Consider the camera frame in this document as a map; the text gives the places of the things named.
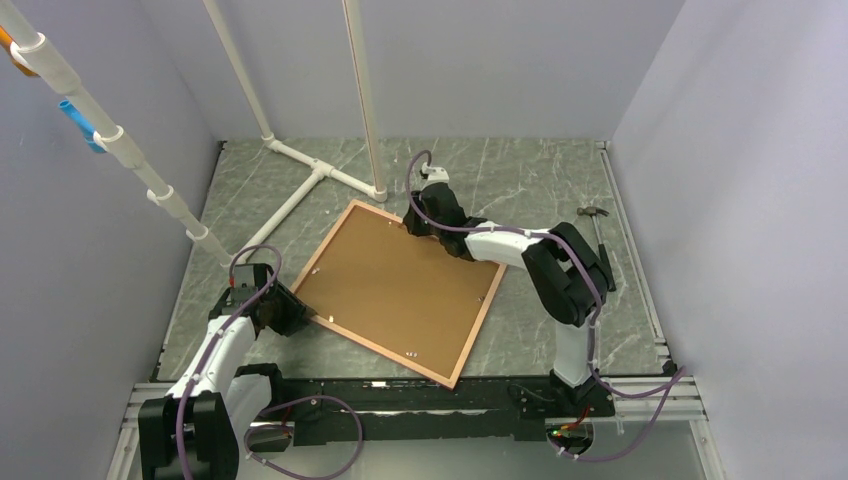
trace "marble floor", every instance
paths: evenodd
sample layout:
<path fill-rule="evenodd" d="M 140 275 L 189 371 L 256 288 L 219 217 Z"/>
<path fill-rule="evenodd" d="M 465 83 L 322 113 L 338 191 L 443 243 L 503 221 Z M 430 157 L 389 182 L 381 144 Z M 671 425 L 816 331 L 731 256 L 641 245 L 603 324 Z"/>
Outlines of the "marble floor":
<path fill-rule="evenodd" d="M 285 143 L 355 177 L 370 181 L 362 139 L 289 139 Z M 612 189 L 591 140 L 386 139 L 381 142 L 389 199 L 379 205 L 334 180 L 324 180 L 271 234 L 284 256 L 280 280 L 290 285 L 351 199 L 403 216 L 403 177 L 413 154 L 429 148 L 447 168 L 451 188 L 469 215 L 505 225 L 552 227 L 566 221 L 596 245 L 592 222 L 576 209 L 593 204 L 611 212 L 602 228 L 618 290 L 600 319 L 602 373 L 659 373 L 654 330 L 632 266 Z M 224 247 L 235 252 L 309 175 L 309 169 L 256 140 L 225 144 L 203 211 Z M 252 261 L 271 262 L 261 252 Z M 188 365 L 206 331 L 207 313 L 227 283 L 214 258 L 195 249 L 161 356 L 158 378 L 174 379 Z M 555 355 L 554 322 L 526 272 L 509 268 L 474 344 L 463 375 L 546 375 Z M 263 331 L 246 363 L 276 362 L 289 378 L 380 378 L 418 375 L 317 325 L 290 338 Z"/>

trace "white wall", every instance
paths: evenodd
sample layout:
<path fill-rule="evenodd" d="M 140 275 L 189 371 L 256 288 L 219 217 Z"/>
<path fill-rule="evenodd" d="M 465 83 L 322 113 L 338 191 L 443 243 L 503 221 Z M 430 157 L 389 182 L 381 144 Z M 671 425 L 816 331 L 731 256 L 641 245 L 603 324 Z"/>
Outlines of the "white wall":
<path fill-rule="evenodd" d="M 199 212 L 215 141 L 140 4 L 16 4 Z M 104 478 L 189 241 L 2 52 L 0 85 L 0 477 Z"/>
<path fill-rule="evenodd" d="M 281 136 L 362 136 L 341 0 L 218 0 Z M 201 0 L 142 0 L 220 138 L 257 137 Z M 592 137 L 683 0 L 362 0 L 378 133 Z"/>
<path fill-rule="evenodd" d="M 613 139 L 731 478 L 848 477 L 848 6 L 689 0 Z"/>

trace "brown board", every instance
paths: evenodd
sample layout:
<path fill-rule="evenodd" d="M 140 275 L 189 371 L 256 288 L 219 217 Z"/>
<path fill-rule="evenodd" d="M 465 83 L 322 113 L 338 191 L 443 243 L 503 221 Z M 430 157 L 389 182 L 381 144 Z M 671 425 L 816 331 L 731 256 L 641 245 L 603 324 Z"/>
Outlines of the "brown board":
<path fill-rule="evenodd" d="M 452 257 L 354 200 L 292 291 L 316 323 L 453 388 L 505 269 Z"/>

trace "pvc pipe joint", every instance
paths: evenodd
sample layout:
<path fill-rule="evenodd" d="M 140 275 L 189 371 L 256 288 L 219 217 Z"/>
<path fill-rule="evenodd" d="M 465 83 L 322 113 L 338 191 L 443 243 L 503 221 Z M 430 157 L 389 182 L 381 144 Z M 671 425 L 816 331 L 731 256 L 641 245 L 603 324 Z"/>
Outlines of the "pvc pipe joint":
<path fill-rule="evenodd" d="M 77 72 L 41 32 L 35 45 L 22 47 L 13 42 L 9 50 L 15 60 L 39 74 L 60 95 L 70 95 L 82 86 Z"/>

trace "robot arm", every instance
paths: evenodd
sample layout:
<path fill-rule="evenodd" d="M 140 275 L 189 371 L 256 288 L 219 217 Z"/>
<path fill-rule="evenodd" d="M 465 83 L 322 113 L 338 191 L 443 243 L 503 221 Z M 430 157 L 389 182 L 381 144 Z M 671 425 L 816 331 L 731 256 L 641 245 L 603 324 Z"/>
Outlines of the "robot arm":
<path fill-rule="evenodd" d="M 551 229 L 498 231 L 498 224 L 485 218 L 469 217 L 448 186 L 444 168 L 423 165 L 420 174 L 424 187 L 412 192 L 416 206 L 429 218 L 442 225 L 473 228 L 474 232 L 449 232 L 422 219 L 410 206 L 403 218 L 407 231 L 415 236 L 435 236 L 452 256 L 469 261 L 491 260 L 526 270 L 545 310 L 556 320 L 557 355 L 553 374 L 567 385 L 570 403 L 578 403 L 579 390 L 590 385 L 588 357 L 588 318 L 597 307 L 586 282 L 571 265 L 570 259 L 553 240 L 533 237 L 529 232 L 545 232 L 564 240 L 576 253 L 606 301 L 612 284 L 609 265 L 601 262 L 576 228 L 560 223 Z"/>
<path fill-rule="evenodd" d="M 275 283 L 226 330 L 222 326 L 268 282 L 266 264 L 238 265 L 231 287 L 209 313 L 198 353 L 163 398 L 144 402 L 138 414 L 144 480 L 182 479 L 176 440 L 176 412 L 190 378 L 184 438 L 192 475 L 197 479 L 234 479 L 244 450 L 244 435 L 259 412 L 283 403 L 282 376 L 276 364 L 241 366 L 259 332 L 269 327 L 289 336 L 307 324 L 314 311 Z M 211 354 L 207 346 L 220 336 Z M 198 365 L 204 365 L 192 375 Z"/>

